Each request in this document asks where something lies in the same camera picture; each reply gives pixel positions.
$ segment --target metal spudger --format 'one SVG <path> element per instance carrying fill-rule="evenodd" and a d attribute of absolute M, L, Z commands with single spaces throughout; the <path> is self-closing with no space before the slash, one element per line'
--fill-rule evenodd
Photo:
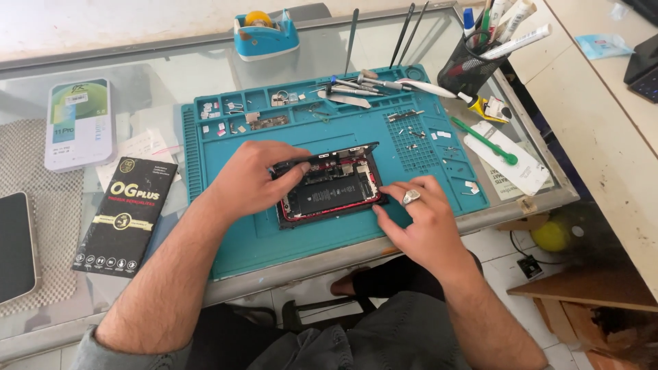
<path fill-rule="evenodd" d="M 411 45 L 411 40 L 413 39 L 413 36 L 416 34 L 416 29 L 418 28 L 418 25 L 420 24 L 420 20 L 422 19 L 422 14 L 425 13 L 425 9 L 427 9 L 427 4 L 429 3 L 430 2 L 427 1 L 425 5 L 423 5 L 422 10 L 420 11 L 420 15 L 418 16 L 418 20 L 416 21 L 416 25 L 413 26 L 413 30 L 411 30 L 411 35 L 409 35 L 409 41 L 407 41 L 407 44 L 405 45 L 405 49 L 402 51 L 402 55 L 400 55 L 400 61 L 397 62 L 397 66 L 400 66 L 402 64 L 402 58 L 405 57 L 407 50 L 409 50 L 409 46 Z"/>
<path fill-rule="evenodd" d="M 397 45 L 395 46 L 395 51 L 393 52 L 393 58 L 391 58 L 391 65 L 388 66 L 388 69 L 393 68 L 393 63 L 395 63 L 395 57 L 397 56 L 397 52 L 400 51 L 400 45 L 402 45 L 402 39 L 405 38 L 405 33 L 407 33 L 407 27 L 409 27 L 409 21 L 411 20 L 411 16 L 413 15 L 414 9 L 416 9 L 416 4 L 411 3 L 411 6 L 409 7 L 409 12 L 407 13 L 407 19 L 405 19 L 405 23 L 402 25 L 400 38 L 397 39 Z"/>
<path fill-rule="evenodd" d="M 354 9 L 352 14 L 352 27 L 349 30 L 349 43 L 347 44 L 347 61 L 345 62 L 345 74 L 349 67 L 349 59 L 352 56 L 352 45 L 354 44 L 354 34 L 357 33 L 357 21 L 359 20 L 359 8 Z"/>

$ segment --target black product box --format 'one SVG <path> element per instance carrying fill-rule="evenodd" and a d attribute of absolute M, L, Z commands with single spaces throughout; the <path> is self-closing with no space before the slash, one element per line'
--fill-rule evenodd
<path fill-rule="evenodd" d="M 134 277 L 177 168 L 174 163 L 122 157 L 72 268 Z"/>

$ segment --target pen holder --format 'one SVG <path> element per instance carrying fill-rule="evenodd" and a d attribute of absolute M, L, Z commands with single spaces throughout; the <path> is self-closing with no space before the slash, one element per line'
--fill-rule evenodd
<path fill-rule="evenodd" d="M 478 31 L 468 38 L 486 34 Z M 436 80 L 439 86 L 453 93 L 465 93 L 466 95 L 477 95 L 480 88 L 487 82 L 495 70 L 507 60 L 509 55 L 495 60 L 480 58 L 467 46 L 468 38 L 460 38 L 450 59 L 439 72 Z"/>

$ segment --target tiled floor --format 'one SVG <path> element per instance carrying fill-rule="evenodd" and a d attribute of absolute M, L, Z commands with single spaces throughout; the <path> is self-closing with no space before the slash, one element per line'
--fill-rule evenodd
<path fill-rule="evenodd" d="M 528 232 L 515 232 L 514 237 L 517 246 L 525 253 L 532 254 L 538 260 L 556 261 L 554 256 L 535 246 Z M 505 292 L 509 288 L 522 285 L 528 281 L 517 265 L 517 260 L 522 258 L 522 255 L 512 247 L 509 232 L 489 228 L 464 236 L 462 241 L 481 260 L 484 276 L 493 290 L 509 311 L 519 320 L 519 323 L 544 349 L 546 356 L 556 370 L 593 370 L 585 354 L 577 350 L 578 346 L 569 347 L 566 344 L 559 343 L 557 337 L 546 329 L 532 300 L 524 297 L 508 296 Z M 385 260 L 379 260 L 368 265 L 372 267 L 385 262 Z M 560 265 L 542 265 L 543 277 L 555 274 L 561 271 L 562 268 Z M 289 300 L 295 300 L 297 304 L 331 300 L 334 297 L 329 293 L 329 286 L 348 272 L 348 270 L 338 271 L 296 282 L 241 298 L 233 301 L 233 303 L 253 307 L 270 307 L 276 311 L 277 317 L 279 317 L 278 324 L 281 324 L 281 307 L 284 303 Z M 373 300 L 373 303 L 378 307 L 383 301 Z M 354 303 L 332 309 L 306 311 L 301 316 L 302 323 L 312 323 L 358 312 L 361 312 L 361 308 Z M 76 346 L 71 346 L 49 352 L 13 363 L 5 370 L 66 370 L 73 361 L 75 350 Z"/>

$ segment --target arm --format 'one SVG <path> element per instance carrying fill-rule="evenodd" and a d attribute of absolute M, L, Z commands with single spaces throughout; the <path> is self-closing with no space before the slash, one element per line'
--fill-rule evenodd
<path fill-rule="evenodd" d="M 280 142 L 245 142 L 121 293 L 95 332 L 106 348 L 163 354 L 185 347 L 196 326 L 215 254 L 238 218 L 263 211 L 309 169 L 300 163 L 272 181 L 268 168 L 308 156 Z"/>
<path fill-rule="evenodd" d="M 406 206 L 413 224 L 402 229 L 378 205 L 378 224 L 409 258 L 441 283 L 450 321 L 468 364 L 476 369 L 540 370 L 544 352 L 507 311 L 461 243 L 450 204 L 433 176 L 394 182 L 382 192 L 402 201 L 407 190 L 420 198 Z"/>

